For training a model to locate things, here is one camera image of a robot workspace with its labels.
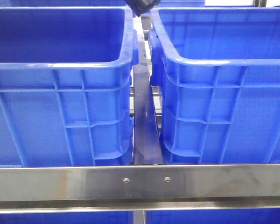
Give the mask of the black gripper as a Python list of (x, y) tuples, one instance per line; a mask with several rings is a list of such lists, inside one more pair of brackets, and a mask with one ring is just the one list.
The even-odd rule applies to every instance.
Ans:
[(143, 13), (158, 5), (159, 0), (125, 0), (125, 3), (137, 16), (141, 16)]

